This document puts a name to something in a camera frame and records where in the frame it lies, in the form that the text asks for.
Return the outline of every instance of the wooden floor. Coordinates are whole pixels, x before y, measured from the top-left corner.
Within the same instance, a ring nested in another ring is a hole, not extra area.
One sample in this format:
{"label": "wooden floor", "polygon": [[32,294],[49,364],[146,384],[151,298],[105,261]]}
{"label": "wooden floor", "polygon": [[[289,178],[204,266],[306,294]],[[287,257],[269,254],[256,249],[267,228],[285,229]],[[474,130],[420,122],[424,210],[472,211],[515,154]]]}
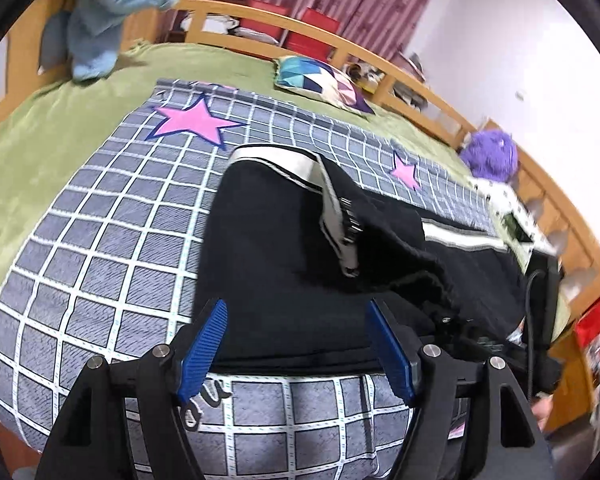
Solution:
{"label": "wooden floor", "polygon": [[35,449],[27,446],[1,423],[0,449],[10,474],[21,467],[35,466],[40,461],[40,454]]}

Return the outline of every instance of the metal screw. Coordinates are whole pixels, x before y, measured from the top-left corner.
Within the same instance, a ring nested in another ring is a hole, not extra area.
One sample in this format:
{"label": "metal screw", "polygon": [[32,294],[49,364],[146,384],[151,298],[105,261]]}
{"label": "metal screw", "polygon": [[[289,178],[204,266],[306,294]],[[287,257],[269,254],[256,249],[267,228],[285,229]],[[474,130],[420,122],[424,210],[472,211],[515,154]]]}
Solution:
{"label": "metal screw", "polygon": [[89,357],[89,360],[87,361],[87,367],[89,367],[91,370],[95,370],[96,368],[100,368],[103,362],[104,360],[102,357],[99,355],[94,355]]}
{"label": "metal screw", "polygon": [[170,351],[171,349],[169,348],[169,345],[161,344],[154,346],[154,349],[151,350],[151,353],[155,357],[167,357]]}
{"label": "metal screw", "polygon": [[436,345],[424,345],[422,351],[429,357],[438,357],[440,355],[440,347]]}
{"label": "metal screw", "polygon": [[489,362],[491,366],[497,368],[498,370],[502,370],[507,365],[506,362],[504,362],[504,359],[502,357],[498,357],[497,355],[494,355],[491,359],[489,359]]}

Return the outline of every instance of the purple fluffy pillow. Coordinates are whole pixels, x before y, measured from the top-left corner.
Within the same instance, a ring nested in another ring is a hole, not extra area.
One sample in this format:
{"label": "purple fluffy pillow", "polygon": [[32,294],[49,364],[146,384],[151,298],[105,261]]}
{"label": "purple fluffy pillow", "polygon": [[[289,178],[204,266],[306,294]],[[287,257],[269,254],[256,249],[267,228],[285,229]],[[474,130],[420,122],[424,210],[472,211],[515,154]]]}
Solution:
{"label": "purple fluffy pillow", "polygon": [[501,130],[475,132],[460,152],[460,159],[474,177],[496,182],[506,182],[518,170],[516,143]]}

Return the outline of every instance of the green bedsheet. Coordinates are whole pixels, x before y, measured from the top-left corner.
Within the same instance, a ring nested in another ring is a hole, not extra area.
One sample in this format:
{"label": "green bedsheet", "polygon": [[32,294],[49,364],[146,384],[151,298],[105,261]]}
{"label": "green bedsheet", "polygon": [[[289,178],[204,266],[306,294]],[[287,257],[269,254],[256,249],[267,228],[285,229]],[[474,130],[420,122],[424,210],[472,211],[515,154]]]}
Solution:
{"label": "green bedsheet", "polygon": [[451,149],[395,114],[376,107],[376,116],[364,118],[275,89],[271,62],[201,45],[140,44],[120,57],[108,78],[89,85],[51,85],[31,95],[0,125],[0,284],[62,186],[122,118],[151,95],[161,77],[217,82],[290,101],[393,137],[408,150],[440,162],[458,180],[468,175]]}

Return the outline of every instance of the wooden bed frame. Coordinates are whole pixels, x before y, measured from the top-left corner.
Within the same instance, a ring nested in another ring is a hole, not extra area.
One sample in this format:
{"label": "wooden bed frame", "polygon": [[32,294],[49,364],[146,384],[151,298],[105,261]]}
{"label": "wooden bed frame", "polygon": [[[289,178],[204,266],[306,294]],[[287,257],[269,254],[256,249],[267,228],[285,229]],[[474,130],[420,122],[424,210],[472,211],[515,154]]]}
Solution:
{"label": "wooden bed frame", "polygon": [[[39,74],[38,57],[40,39],[46,20],[63,7],[70,6],[71,3],[71,0],[35,0],[8,32],[6,95],[0,100],[0,122],[7,118],[32,92],[67,77],[67,64]],[[210,0],[180,0],[176,9],[194,12],[185,37],[187,43],[201,43],[229,48],[268,59],[295,54],[284,48],[259,43],[247,38],[202,31],[206,16],[210,13],[228,14],[237,18],[250,18],[275,25],[331,45],[334,51],[330,64],[336,68],[341,68],[350,58],[366,61],[379,68],[385,73],[385,76],[370,99],[371,102],[404,116],[427,135],[444,142],[452,148],[457,149],[464,136],[477,129],[438,95],[397,66],[344,38],[320,28],[264,10]],[[137,39],[154,42],[157,34],[157,11],[146,10],[135,14],[125,22],[122,49],[126,50]],[[415,108],[408,106],[395,97],[392,88],[397,81],[404,83],[422,95],[429,101],[430,105],[439,108],[442,112],[440,115],[444,116],[443,121],[457,124],[457,129],[455,131],[447,130],[440,122],[424,116]],[[487,126],[496,126],[496,124],[491,121]],[[528,202],[532,198],[542,199],[544,214],[539,219],[538,224],[546,234],[554,230],[568,232],[568,246],[562,255],[566,272],[569,273],[578,268],[589,269],[590,267],[593,267],[597,272],[593,282],[587,285],[570,303],[571,319],[577,319],[600,297],[600,244],[583,220],[582,215],[551,177],[520,147],[518,147],[518,153],[520,160],[518,194],[520,199],[522,202]]]}

